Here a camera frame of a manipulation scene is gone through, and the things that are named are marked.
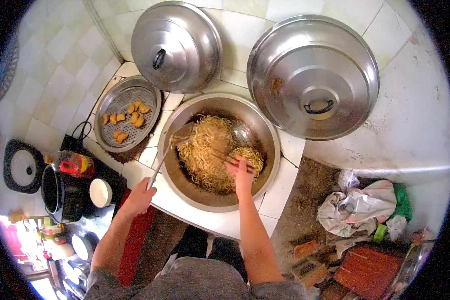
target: white tiled stove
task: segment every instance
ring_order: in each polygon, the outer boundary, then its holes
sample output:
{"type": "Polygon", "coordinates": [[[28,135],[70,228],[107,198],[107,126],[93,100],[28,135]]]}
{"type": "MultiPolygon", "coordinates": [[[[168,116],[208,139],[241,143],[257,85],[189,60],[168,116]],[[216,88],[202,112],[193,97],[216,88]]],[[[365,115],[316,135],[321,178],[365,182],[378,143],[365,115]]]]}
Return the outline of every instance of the white tiled stove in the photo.
{"type": "MultiPolygon", "coordinates": [[[[132,62],[124,63],[112,77],[102,95],[123,78],[133,75],[139,75],[139,71],[135,64],[132,62]]],[[[227,92],[250,99],[250,93],[247,88],[221,80],[215,81],[203,92],[227,92]]],[[[163,126],[172,115],[173,111],[180,105],[182,100],[185,99],[184,101],[186,101],[191,98],[189,96],[185,97],[183,94],[175,93],[165,93],[164,97],[165,100],[162,104],[160,121],[152,133],[153,136],[150,138],[149,144],[138,160],[132,160],[126,164],[121,164],[115,161],[100,147],[96,142],[94,134],[90,134],[90,137],[87,137],[84,140],[85,148],[126,178],[129,189],[132,189],[144,177],[153,175],[158,167],[158,139],[163,126]]],[[[90,117],[91,120],[95,118],[94,113],[96,112],[96,108],[97,107],[94,107],[92,110],[93,114],[90,117]]],[[[284,157],[280,159],[279,170],[275,181],[264,196],[255,201],[255,206],[258,209],[260,218],[262,219],[269,236],[272,235],[288,200],[288,196],[290,195],[299,170],[298,166],[300,165],[303,148],[305,146],[305,140],[288,135],[279,129],[277,132],[284,157]]],[[[151,202],[154,207],[173,215],[186,223],[212,231],[215,234],[237,240],[240,239],[240,216],[238,210],[227,213],[211,213],[192,207],[173,192],[161,173],[158,174],[153,186],[157,188],[157,193],[151,202]]]]}

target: perforated steamer basket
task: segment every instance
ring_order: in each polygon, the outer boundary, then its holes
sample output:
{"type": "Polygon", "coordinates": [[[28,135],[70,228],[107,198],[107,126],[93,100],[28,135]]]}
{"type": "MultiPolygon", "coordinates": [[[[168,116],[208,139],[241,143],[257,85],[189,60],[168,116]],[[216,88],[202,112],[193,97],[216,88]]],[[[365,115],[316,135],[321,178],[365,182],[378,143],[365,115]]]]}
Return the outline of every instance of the perforated steamer basket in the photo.
{"type": "Polygon", "coordinates": [[[149,135],[160,115],[161,107],[162,94],[160,90],[143,76],[132,76],[120,81],[103,96],[102,102],[98,106],[93,129],[97,142],[109,152],[118,153],[132,149],[149,135]],[[145,122],[138,129],[129,122],[132,116],[127,114],[129,104],[137,100],[151,108],[146,114],[139,112],[145,118],[145,122]],[[126,119],[115,125],[110,121],[104,125],[103,115],[105,113],[109,116],[114,113],[123,113],[126,119]],[[127,133],[128,137],[120,144],[113,138],[114,131],[127,133]]]}

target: hand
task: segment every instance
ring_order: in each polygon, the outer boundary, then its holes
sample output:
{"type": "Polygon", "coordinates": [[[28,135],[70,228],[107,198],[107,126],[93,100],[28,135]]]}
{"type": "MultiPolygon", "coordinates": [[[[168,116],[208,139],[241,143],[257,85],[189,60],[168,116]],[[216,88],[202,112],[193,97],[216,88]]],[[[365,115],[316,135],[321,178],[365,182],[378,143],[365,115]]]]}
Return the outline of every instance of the hand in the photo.
{"type": "Polygon", "coordinates": [[[228,172],[235,175],[235,193],[238,198],[252,195],[252,183],[255,178],[255,172],[247,172],[247,159],[242,156],[235,158],[238,161],[238,167],[225,163],[228,172]]]}
{"type": "Polygon", "coordinates": [[[135,218],[147,212],[152,197],[157,193],[156,188],[146,190],[148,180],[149,178],[144,178],[138,183],[120,208],[127,216],[135,218]]]}

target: red mat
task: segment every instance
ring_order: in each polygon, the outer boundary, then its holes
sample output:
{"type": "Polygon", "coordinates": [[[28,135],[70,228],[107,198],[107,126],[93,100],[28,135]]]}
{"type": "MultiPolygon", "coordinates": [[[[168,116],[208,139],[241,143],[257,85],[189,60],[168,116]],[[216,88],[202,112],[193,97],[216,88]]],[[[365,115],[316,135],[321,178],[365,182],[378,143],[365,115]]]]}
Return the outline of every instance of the red mat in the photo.
{"type": "MultiPolygon", "coordinates": [[[[118,207],[122,207],[125,200],[129,197],[130,192],[130,189],[125,190],[118,207]]],[[[125,249],[123,250],[122,261],[120,262],[120,269],[118,270],[118,281],[123,286],[132,285],[145,235],[147,234],[147,230],[154,219],[154,214],[155,207],[150,206],[147,213],[138,215],[132,221],[130,231],[126,237],[125,249]]]]}

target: pants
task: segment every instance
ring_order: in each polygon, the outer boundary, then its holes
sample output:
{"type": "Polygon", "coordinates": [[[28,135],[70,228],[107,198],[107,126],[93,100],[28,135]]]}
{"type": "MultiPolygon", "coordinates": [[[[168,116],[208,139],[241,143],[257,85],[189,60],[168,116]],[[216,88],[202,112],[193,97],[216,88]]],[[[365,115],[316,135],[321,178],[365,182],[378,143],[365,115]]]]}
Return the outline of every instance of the pants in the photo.
{"type": "MultiPolygon", "coordinates": [[[[171,255],[178,254],[177,258],[191,256],[207,258],[208,233],[195,226],[188,225],[182,239],[177,243],[171,255]]],[[[242,276],[245,283],[248,282],[245,262],[240,254],[239,243],[225,237],[216,237],[213,240],[209,259],[216,259],[234,267],[242,276]]]]}

